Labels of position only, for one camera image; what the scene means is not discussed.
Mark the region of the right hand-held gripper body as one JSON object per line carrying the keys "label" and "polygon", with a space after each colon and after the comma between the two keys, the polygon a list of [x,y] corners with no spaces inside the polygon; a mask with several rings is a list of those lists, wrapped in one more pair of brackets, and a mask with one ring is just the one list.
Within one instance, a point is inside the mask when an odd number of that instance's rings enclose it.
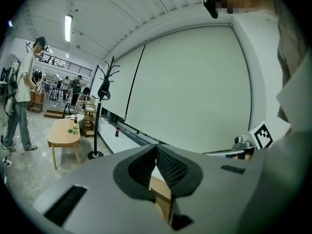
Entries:
{"label": "right hand-held gripper body", "polygon": [[273,138],[265,121],[262,121],[247,133],[236,137],[231,151],[225,157],[250,160],[255,151],[268,148],[272,143]]}

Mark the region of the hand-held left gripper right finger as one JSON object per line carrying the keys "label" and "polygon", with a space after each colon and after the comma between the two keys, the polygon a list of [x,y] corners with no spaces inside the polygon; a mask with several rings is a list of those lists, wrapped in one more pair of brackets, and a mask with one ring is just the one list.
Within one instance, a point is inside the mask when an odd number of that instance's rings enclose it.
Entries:
{"label": "hand-held left gripper right finger", "polygon": [[162,145],[156,146],[156,166],[174,198],[190,196],[203,179],[197,163]]}

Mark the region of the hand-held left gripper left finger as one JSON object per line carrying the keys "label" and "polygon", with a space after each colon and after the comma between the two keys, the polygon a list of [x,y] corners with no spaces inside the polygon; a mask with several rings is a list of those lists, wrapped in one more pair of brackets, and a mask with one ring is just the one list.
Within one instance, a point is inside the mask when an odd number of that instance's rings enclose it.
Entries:
{"label": "hand-held left gripper left finger", "polygon": [[156,166],[155,145],[121,160],[113,170],[116,185],[130,198],[155,202],[156,196],[149,190],[152,172]]}

